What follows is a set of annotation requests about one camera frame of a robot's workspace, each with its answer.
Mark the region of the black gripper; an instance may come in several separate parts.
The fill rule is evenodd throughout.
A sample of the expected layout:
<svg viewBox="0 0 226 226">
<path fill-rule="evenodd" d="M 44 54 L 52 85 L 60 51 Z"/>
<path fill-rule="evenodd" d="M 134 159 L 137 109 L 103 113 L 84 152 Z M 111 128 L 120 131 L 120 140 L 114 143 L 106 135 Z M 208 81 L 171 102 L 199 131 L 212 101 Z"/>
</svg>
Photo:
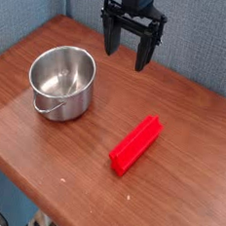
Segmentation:
<svg viewBox="0 0 226 226">
<path fill-rule="evenodd" d="M 102 11 L 103 33 L 105 51 L 113 55 L 120 46 L 121 25 L 116 17 L 129 15 L 130 18 L 150 19 L 157 25 L 156 33 L 163 35 L 163 29 L 167 23 L 167 17 L 154 6 L 154 0 L 104 0 Z M 157 44 L 155 34 L 141 36 L 137 58 L 135 59 L 135 71 L 141 71 L 150 61 Z"/>
</svg>

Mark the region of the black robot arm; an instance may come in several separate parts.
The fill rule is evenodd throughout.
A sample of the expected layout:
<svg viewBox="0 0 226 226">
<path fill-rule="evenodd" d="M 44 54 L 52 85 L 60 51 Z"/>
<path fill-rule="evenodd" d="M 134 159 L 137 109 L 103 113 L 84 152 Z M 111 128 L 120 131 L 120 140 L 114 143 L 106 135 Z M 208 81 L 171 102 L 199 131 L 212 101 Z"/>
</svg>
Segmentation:
<svg viewBox="0 0 226 226">
<path fill-rule="evenodd" d="M 101 17 L 108 55 L 120 47 L 122 29 L 139 36 L 134 70 L 141 71 L 162 43 L 168 18 L 155 8 L 154 0 L 104 0 Z"/>
</svg>

